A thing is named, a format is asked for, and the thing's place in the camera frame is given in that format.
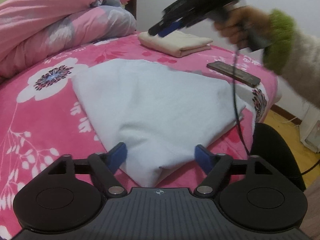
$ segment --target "green cuff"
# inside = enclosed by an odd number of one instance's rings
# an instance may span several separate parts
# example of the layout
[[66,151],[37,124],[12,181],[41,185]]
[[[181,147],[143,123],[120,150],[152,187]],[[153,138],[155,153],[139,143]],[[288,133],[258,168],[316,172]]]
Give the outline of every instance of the green cuff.
[[294,20],[280,10],[274,9],[270,15],[271,45],[264,50],[264,66],[281,75],[288,61],[293,44]]

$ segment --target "smartphone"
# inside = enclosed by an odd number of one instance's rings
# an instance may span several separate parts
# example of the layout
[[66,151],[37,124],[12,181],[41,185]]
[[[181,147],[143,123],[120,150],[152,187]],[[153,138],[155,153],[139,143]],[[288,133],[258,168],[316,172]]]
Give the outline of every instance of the smartphone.
[[[233,78],[233,66],[228,65],[224,62],[216,61],[213,63],[209,63],[207,65],[207,68],[210,68],[210,69],[215,70],[221,74],[224,74],[228,77]],[[253,76],[250,73],[247,73],[247,72],[245,72],[241,69],[237,69],[237,68],[236,68],[236,76],[234,77],[234,79],[245,84],[245,85],[248,85],[249,87],[252,87],[252,88],[257,87],[261,82],[260,78]]]

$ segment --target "ribbed gray panel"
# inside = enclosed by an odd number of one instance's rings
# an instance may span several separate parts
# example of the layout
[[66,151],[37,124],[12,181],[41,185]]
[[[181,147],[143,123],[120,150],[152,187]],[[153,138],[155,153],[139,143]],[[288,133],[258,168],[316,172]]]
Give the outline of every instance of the ribbed gray panel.
[[133,188],[107,201],[89,224],[73,232],[41,235],[23,230],[14,240],[307,240],[298,229],[278,234],[246,231],[223,217],[209,199],[188,189]]

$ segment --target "hand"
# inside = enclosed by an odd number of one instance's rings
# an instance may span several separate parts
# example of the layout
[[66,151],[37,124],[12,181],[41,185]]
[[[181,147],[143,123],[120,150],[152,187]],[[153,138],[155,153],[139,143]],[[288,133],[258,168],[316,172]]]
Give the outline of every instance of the hand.
[[239,49],[243,49],[247,47],[247,33],[237,26],[241,22],[245,22],[248,27],[253,27],[264,38],[270,38],[269,15],[250,6],[232,10],[229,20],[224,24],[215,22],[214,28],[222,37],[228,38],[231,44],[236,44]]

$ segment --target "leg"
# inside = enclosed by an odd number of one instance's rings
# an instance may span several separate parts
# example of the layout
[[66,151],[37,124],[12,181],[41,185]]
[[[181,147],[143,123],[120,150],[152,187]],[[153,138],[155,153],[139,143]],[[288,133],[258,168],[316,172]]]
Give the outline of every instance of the leg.
[[306,186],[289,146],[271,126],[257,123],[250,155],[259,155],[304,191]]

